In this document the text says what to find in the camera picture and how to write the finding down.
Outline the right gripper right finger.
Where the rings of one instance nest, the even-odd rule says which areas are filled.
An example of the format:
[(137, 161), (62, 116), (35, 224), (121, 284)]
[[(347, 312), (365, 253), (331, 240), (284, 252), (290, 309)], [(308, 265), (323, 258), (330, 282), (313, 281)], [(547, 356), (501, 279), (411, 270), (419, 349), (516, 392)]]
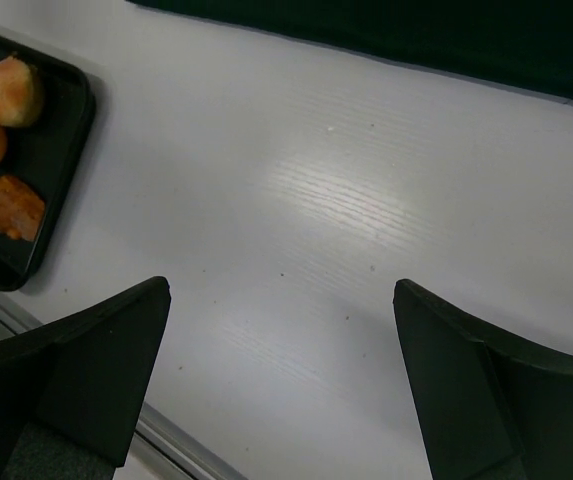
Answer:
[(573, 355), (408, 279), (393, 310), (433, 478), (573, 479)]

